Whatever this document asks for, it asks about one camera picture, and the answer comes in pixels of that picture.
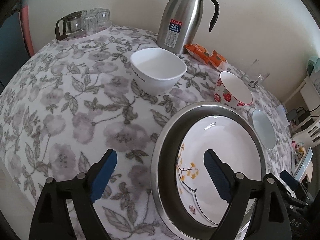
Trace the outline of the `orange snack packet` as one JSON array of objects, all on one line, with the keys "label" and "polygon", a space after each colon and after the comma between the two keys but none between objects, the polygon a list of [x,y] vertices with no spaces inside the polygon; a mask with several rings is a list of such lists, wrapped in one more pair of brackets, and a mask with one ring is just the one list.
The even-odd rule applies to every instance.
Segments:
[{"label": "orange snack packet", "polygon": [[208,58],[209,63],[219,71],[227,69],[227,60],[219,54],[217,51],[213,51],[211,56]]},{"label": "orange snack packet", "polygon": [[184,46],[187,52],[201,64],[207,65],[209,62],[210,54],[206,48],[199,44],[187,44]]}]

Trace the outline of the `light blue bowl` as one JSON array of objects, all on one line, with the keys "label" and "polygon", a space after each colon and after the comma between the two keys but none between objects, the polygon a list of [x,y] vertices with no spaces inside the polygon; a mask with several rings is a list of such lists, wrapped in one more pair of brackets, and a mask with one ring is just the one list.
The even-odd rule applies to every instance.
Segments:
[{"label": "light blue bowl", "polygon": [[272,122],[267,115],[256,109],[251,115],[251,122],[264,148],[267,150],[274,149],[276,145],[276,135]]}]

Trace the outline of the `upturned drinking glass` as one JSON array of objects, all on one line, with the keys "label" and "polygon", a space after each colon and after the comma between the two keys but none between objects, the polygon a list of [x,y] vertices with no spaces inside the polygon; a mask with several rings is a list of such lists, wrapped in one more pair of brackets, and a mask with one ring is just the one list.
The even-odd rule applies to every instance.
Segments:
[{"label": "upturned drinking glass", "polygon": [[84,17],[84,31],[87,34],[97,33],[99,31],[98,18],[96,14],[88,14]]},{"label": "upturned drinking glass", "polygon": [[112,25],[110,20],[110,10],[104,8],[93,8],[90,10],[91,14],[95,14],[98,19],[98,26],[107,29]]}]

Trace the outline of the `clear glass mug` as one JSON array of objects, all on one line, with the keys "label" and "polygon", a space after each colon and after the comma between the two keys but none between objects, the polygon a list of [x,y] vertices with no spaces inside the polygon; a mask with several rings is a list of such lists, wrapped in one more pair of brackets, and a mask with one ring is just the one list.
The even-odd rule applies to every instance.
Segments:
[{"label": "clear glass mug", "polygon": [[270,73],[264,71],[258,59],[256,59],[248,68],[246,72],[248,85],[251,88],[256,88],[261,85],[268,77]]}]

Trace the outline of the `strawberry pattern bowl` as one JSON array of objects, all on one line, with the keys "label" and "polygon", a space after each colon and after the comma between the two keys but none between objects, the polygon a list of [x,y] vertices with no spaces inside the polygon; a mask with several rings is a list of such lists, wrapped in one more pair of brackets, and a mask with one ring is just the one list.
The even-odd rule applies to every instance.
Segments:
[{"label": "strawberry pattern bowl", "polygon": [[248,87],[235,74],[222,71],[214,89],[214,100],[233,108],[249,106],[253,96]]}]

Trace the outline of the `black rim white plate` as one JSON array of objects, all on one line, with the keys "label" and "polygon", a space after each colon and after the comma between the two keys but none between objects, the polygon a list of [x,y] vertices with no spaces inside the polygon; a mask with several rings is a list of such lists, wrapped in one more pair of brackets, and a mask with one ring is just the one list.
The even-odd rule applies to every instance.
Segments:
[{"label": "black rim white plate", "polygon": [[249,132],[225,116],[197,121],[184,136],[176,160],[178,195],[187,214],[217,227],[232,200],[236,173],[261,178],[258,148]]}]

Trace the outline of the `stainless steel thermos jug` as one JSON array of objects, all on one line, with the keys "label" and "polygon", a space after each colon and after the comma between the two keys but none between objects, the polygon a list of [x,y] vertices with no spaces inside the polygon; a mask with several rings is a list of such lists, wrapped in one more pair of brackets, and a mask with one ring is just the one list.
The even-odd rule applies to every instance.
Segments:
[{"label": "stainless steel thermos jug", "polygon": [[[209,31],[212,31],[220,6],[217,0],[210,1],[214,5],[214,14],[209,23]],[[183,54],[185,46],[193,42],[202,14],[203,0],[169,0],[159,26],[157,46],[175,54]]]}]

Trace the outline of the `white power strip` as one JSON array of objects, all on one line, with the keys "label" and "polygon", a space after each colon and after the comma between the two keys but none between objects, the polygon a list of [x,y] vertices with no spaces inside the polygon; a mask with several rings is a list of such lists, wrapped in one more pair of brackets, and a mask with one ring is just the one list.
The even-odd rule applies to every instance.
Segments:
[{"label": "white power strip", "polygon": [[287,116],[286,116],[286,109],[282,104],[280,104],[277,107],[277,113],[278,113],[279,118],[280,118],[281,122],[283,123],[283,125],[285,127],[289,126],[290,122],[288,121]]}]

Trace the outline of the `white square bowl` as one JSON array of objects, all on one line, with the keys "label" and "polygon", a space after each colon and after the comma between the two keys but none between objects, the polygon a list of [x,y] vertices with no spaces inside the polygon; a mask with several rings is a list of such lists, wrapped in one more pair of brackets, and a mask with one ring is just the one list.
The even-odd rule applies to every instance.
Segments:
[{"label": "white square bowl", "polygon": [[172,89],[187,71],[186,64],[175,54],[162,48],[146,48],[130,57],[133,79],[138,87],[151,96]]}]

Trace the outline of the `floral grey tablecloth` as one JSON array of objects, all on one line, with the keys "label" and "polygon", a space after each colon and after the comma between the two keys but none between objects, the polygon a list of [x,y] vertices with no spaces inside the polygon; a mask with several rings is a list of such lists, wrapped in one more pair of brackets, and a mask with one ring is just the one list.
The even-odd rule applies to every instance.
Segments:
[{"label": "floral grey tablecloth", "polygon": [[133,81],[130,56],[156,45],[155,33],[114,26],[83,41],[52,40],[1,94],[1,160],[32,205],[48,177],[86,172],[112,148],[118,164],[94,208],[113,239],[174,239],[150,191],[159,133],[184,106],[211,101],[218,72],[188,54],[187,72],[166,94]]}]

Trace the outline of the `teal cloth on shelf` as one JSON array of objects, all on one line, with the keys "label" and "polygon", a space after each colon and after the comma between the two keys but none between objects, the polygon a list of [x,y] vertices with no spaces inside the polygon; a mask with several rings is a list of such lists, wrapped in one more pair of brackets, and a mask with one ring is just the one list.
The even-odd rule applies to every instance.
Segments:
[{"label": "teal cloth on shelf", "polygon": [[308,76],[311,76],[312,72],[318,72],[320,66],[320,58],[312,56],[308,59],[306,64],[306,72]]}]

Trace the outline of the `white lattice shelf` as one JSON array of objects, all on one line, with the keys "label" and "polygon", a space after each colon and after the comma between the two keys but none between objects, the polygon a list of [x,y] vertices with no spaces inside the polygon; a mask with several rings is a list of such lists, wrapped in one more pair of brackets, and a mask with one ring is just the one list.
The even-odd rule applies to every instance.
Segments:
[{"label": "white lattice shelf", "polygon": [[314,148],[319,145],[319,92],[310,77],[307,76],[298,88],[282,102],[283,106],[285,107],[297,93],[301,94],[305,103],[304,108],[299,107],[303,110],[305,119],[299,122],[296,117],[294,120],[297,124],[295,126],[290,124],[292,140],[295,143],[302,142],[306,148]]}]

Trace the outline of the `stainless steel plate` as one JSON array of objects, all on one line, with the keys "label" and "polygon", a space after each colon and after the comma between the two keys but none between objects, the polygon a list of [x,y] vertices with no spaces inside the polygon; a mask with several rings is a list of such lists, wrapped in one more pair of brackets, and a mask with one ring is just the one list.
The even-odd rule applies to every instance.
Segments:
[{"label": "stainless steel plate", "polygon": [[261,180],[266,173],[258,135],[235,110],[203,101],[178,111],[156,141],[151,191],[165,227],[181,239],[209,239],[228,207],[218,191],[228,181],[216,166],[206,167],[207,150],[248,179]]}]

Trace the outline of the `black charger adapter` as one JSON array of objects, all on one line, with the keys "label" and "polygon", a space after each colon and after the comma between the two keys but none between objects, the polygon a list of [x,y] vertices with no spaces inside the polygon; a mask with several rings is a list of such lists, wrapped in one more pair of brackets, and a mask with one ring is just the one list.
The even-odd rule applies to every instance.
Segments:
[{"label": "black charger adapter", "polygon": [[286,114],[286,118],[288,120],[288,122],[291,122],[292,120],[294,120],[296,117],[298,116],[297,110],[296,109],[292,109],[291,111],[289,111]]}]

